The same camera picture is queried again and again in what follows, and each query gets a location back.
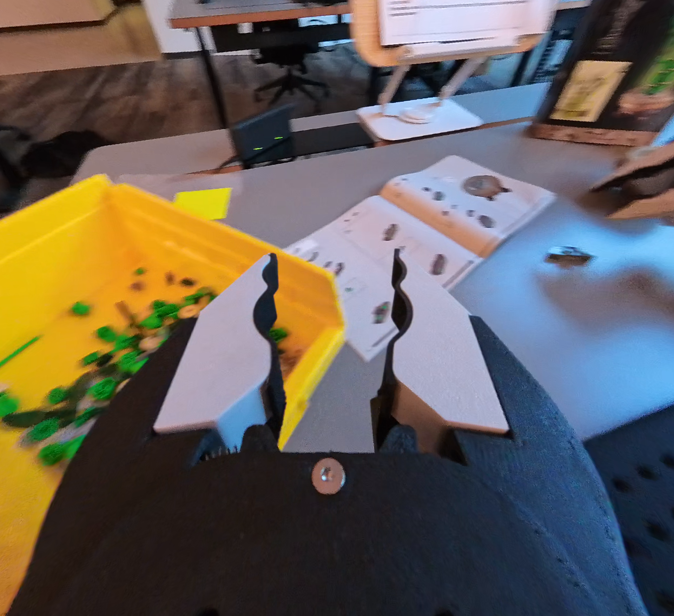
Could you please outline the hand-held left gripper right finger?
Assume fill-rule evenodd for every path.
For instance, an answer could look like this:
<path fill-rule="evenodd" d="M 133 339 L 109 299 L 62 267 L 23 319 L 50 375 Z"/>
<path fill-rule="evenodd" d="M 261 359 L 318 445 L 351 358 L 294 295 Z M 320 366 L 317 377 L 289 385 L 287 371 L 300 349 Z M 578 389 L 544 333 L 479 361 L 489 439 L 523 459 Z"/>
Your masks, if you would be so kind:
<path fill-rule="evenodd" d="M 375 452 L 462 454 L 455 431 L 505 437 L 510 425 L 471 315 L 401 250 L 392 261 L 395 333 L 371 400 Z"/>

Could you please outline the background desk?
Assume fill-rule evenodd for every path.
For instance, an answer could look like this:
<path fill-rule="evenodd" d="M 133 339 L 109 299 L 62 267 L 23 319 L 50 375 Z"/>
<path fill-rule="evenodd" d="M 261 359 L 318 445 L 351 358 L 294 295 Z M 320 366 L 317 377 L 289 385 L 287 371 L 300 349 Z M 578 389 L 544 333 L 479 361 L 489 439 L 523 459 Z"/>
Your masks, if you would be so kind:
<path fill-rule="evenodd" d="M 230 54 L 269 47 L 285 47 L 299 44 L 318 44 L 350 39 L 350 24 L 344 16 L 351 14 L 348 3 L 321 5 L 301 3 L 295 0 L 172 0 L 168 23 L 172 29 L 193 30 L 196 34 L 201 61 L 207 74 L 218 123 L 226 129 L 229 124 L 226 104 L 222 97 L 220 80 L 215 72 L 211 51 L 204 41 L 202 31 L 209 30 L 215 52 Z M 310 24 L 288 31 L 260 31 L 241 33 L 239 25 L 321 19 L 336 17 L 333 24 Z"/>

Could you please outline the black office chair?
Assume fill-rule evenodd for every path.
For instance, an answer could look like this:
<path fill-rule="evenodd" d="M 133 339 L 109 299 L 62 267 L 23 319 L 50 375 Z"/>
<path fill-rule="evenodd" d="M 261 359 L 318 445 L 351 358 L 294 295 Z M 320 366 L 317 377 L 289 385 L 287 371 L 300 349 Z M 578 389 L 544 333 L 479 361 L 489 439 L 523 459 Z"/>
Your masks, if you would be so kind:
<path fill-rule="evenodd" d="M 315 87 L 322 90 L 325 97 L 330 95 L 330 88 L 324 82 L 308 79 L 306 77 L 308 69 L 305 63 L 308 55 L 316 54 L 318 51 L 318 45 L 312 43 L 260 48 L 258 54 L 253 56 L 253 61 L 257 65 L 277 65 L 283 69 L 284 73 L 281 77 L 256 88 L 253 91 L 254 100 L 260 101 L 263 92 L 275 90 L 274 97 L 268 102 L 268 105 L 272 106 L 283 94 L 293 94 L 296 90 L 299 90 L 315 103 L 316 109 L 319 109 L 318 98 L 309 88 Z"/>

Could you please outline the beige cabinet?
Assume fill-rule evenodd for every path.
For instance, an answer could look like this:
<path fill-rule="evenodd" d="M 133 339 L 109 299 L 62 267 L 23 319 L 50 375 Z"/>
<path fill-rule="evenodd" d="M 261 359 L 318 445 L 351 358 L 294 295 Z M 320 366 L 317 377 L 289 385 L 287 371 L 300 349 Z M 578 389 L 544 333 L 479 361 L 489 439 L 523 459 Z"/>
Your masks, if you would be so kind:
<path fill-rule="evenodd" d="M 1 75 L 162 58 L 142 0 L 1 0 Z"/>

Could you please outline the instruction sheet on stand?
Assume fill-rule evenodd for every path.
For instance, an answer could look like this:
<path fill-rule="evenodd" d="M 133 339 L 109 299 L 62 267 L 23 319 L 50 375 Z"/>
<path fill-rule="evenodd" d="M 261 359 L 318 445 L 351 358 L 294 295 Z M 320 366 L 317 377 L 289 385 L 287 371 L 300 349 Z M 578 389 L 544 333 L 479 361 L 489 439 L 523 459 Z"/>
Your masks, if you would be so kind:
<path fill-rule="evenodd" d="M 382 46 L 379 34 L 378 0 L 349 0 L 350 33 L 358 54 L 375 68 L 391 68 L 392 76 L 377 102 L 357 110 L 364 129 L 376 141 L 398 142 L 424 136 L 472 130 L 483 125 L 482 119 L 451 97 L 476 69 L 491 56 L 531 50 L 544 33 L 520 37 L 511 46 L 485 48 L 476 41 L 467 43 L 423 43 L 409 46 Z M 433 98 L 409 102 L 392 101 L 406 73 L 416 65 L 445 61 L 463 61 Z"/>

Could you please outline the open instruction booklet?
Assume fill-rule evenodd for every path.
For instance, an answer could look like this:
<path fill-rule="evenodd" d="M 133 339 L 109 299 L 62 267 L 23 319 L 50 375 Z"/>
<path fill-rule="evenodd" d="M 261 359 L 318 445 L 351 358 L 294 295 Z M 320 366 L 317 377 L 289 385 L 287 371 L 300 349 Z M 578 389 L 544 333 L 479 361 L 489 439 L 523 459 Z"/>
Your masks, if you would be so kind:
<path fill-rule="evenodd" d="M 334 275 L 346 342 L 368 362 L 397 331 L 391 318 L 394 251 L 449 291 L 556 195 L 459 156 L 388 181 L 285 251 Z"/>

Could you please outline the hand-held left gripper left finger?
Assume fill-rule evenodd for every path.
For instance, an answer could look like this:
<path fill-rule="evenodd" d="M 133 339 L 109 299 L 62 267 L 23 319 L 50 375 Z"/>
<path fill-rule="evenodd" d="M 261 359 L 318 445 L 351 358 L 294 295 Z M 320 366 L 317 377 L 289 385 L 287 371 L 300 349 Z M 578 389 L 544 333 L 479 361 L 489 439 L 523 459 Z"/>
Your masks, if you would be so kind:
<path fill-rule="evenodd" d="M 263 255 L 199 313 L 162 407 L 157 434 L 212 429 L 242 448 L 250 426 L 280 439 L 286 394 L 271 331 L 278 258 Z"/>

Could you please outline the yellow parts bin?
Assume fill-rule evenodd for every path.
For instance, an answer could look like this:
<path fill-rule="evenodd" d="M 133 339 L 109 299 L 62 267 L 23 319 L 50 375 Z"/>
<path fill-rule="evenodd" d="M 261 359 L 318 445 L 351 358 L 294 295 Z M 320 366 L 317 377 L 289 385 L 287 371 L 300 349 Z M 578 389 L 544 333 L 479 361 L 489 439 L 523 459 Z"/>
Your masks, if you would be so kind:
<path fill-rule="evenodd" d="M 344 343 L 336 285 L 326 271 L 223 223 L 96 175 L 1 220 L 1 386 L 21 409 L 80 377 L 84 357 L 106 351 L 96 332 L 118 331 L 155 300 L 179 301 L 181 282 L 223 292 L 263 255 L 278 258 L 275 328 L 282 349 L 285 448 L 309 400 Z M 51 467 L 21 431 L 1 426 L 1 614 L 28 570 L 48 506 L 73 461 Z"/>

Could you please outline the black perforated chair part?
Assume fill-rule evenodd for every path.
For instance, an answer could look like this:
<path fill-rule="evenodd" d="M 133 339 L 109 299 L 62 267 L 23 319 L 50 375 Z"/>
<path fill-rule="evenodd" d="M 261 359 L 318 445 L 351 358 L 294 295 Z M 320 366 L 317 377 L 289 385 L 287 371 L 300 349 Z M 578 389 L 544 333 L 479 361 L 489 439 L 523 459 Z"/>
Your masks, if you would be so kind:
<path fill-rule="evenodd" d="M 586 440 L 651 615 L 673 614 L 673 407 Z"/>

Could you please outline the black bamboo set box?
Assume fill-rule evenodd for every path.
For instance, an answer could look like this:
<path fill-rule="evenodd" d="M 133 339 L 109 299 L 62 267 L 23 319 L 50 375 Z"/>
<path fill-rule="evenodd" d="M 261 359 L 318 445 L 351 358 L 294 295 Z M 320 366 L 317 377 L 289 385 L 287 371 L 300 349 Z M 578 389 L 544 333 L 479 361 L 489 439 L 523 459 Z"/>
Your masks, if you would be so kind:
<path fill-rule="evenodd" d="M 673 116 L 673 0 L 593 0 L 528 133 L 642 147 Z"/>

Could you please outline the dark brick with green tile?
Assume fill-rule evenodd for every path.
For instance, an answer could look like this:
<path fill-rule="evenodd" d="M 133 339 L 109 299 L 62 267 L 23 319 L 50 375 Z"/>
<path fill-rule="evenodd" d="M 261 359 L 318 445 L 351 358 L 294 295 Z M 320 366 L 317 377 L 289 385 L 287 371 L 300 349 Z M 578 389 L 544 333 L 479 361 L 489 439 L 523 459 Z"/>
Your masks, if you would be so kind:
<path fill-rule="evenodd" d="M 548 250 L 544 261 L 560 267 L 584 267 L 594 260 L 594 258 L 593 254 L 577 247 L 556 246 Z"/>

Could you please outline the green brick pieces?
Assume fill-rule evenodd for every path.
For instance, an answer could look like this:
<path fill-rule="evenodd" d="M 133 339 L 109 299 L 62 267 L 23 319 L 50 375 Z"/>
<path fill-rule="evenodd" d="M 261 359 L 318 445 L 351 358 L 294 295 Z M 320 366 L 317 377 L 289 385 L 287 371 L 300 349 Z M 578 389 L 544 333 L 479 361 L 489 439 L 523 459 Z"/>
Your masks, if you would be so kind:
<path fill-rule="evenodd" d="M 94 422 L 143 368 L 159 364 L 160 355 L 178 367 L 200 311 L 221 294 L 197 287 L 190 277 L 181 283 L 193 291 L 179 301 L 155 300 L 140 315 L 129 313 L 129 323 L 121 330 L 99 328 L 96 335 L 108 350 L 84 357 L 85 372 L 71 384 L 50 390 L 39 407 L 21 409 L 12 391 L 2 386 L 1 425 L 21 431 L 22 445 L 38 446 L 38 460 L 47 467 L 72 460 Z M 177 367 L 160 392 L 160 408 Z"/>

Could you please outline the yellow paper sheet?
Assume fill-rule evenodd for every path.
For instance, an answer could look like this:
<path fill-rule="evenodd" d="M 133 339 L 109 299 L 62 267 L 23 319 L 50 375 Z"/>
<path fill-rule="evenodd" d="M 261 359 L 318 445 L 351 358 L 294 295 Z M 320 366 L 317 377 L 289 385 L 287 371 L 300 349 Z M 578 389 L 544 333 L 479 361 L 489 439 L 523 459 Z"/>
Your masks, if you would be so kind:
<path fill-rule="evenodd" d="M 181 191 L 173 198 L 173 204 L 181 210 L 208 221 L 219 221 L 228 215 L 231 188 Z"/>

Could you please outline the black bag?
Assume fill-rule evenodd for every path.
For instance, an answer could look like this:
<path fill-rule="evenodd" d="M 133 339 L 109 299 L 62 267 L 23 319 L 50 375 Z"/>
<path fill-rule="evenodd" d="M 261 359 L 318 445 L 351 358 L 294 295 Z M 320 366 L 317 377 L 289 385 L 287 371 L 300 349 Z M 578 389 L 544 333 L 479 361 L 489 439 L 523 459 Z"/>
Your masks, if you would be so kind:
<path fill-rule="evenodd" d="M 17 126 L 1 124 L 1 214 L 18 207 L 34 179 L 72 177 L 91 151 L 109 145 L 114 141 L 92 130 L 38 141 Z"/>

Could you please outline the clear plastic sleeve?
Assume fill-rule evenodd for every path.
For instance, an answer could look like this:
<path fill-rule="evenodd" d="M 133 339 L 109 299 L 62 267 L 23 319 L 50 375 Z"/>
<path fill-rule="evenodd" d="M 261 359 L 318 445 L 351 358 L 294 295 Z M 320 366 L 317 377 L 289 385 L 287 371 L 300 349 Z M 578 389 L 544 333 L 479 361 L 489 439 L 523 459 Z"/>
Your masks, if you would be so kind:
<path fill-rule="evenodd" d="M 134 186 L 159 196 L 172 204 L 174 195 L 177 192 L 213 188 L 231 188 L 232 200 L 243 192 L 243 172 L 198 172 L 180 175 L 128 174 L 115 178 L 114 183 L 124 183 Z"/>

